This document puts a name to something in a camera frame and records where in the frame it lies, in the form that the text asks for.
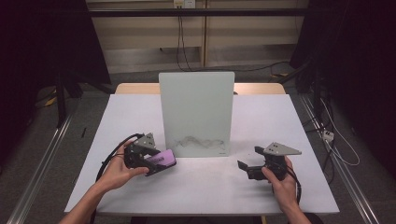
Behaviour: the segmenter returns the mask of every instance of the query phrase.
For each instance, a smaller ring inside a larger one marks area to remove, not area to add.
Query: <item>gray plastic part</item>
[[[156,149],[154,136],[152,135],[152,133],[148,133],[145,136],[137,139],[136,141],[134,141],[134,144],[140,147]]]
[[[300,150],[294,149],[292,147],[287,147],[278,142],[273,142],[268,147],[263,150],[263,153],[270,154],[274,156],[286,156],[286,155],[301,155]]]

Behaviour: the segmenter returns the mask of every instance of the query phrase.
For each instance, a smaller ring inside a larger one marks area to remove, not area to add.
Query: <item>electrical outlet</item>
[[[174,8],[184,8],[184,0],[174,0]]]
[[[195,0],[184,0],[184,8],[195,8]]]
[[[331,142],[334,139],[334,133],[329,131],[323,131],[322,138],[324,140],[327,140],[328,142]]]

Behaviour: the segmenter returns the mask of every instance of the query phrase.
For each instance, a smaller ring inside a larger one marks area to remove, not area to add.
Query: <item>white board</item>
[[[233,72],[160,73],[166,147],[176,157],[230,153]]]

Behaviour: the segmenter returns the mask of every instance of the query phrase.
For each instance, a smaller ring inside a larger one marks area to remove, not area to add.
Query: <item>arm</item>
[[[285,157],[286,164],[292,169],[291,161]],[[304,215],[296,199],[296,182],[287,174],[285,179],[279,181],[274,173],[268,168],[263,167],[262,172],[268,181],[273,184],[274,193],[280,210],[288,217],[291,224],[311,223]]]
[[[125,143],[117,150],[119,155],[110,161],[102,177],[87,190],[76,206],[60,223],[85,223],[107,192],[123,186],[132,177],[149,171],[147,167],[126,168],[123,160],[123,150],[129,144],[131,142]]]

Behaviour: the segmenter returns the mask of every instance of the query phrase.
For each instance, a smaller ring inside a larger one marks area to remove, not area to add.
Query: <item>human hand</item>
[[[108,163],[108,166],[96,182],[104,189],[104,191],[110,191],[122,187],[126,182],[136,175],[142,175],[149,172],[147,167],[137,167],[134,169],[128,169],[124,163],[124,149],[132,144],[132,140],[127,141],[123,146],[119,147],[115,156]]]
[[[291,161],[285,156],[286,164],[289,168],[293,168]],[[266,167],[262,167],[262,173],[267,177],[268,182],[272,183],[276,200],[280,210],[288,213],[290,210],[299,208],[296,198],[296,182],[291,175],[286,174],[284,180],[279,181],[274,173]]]

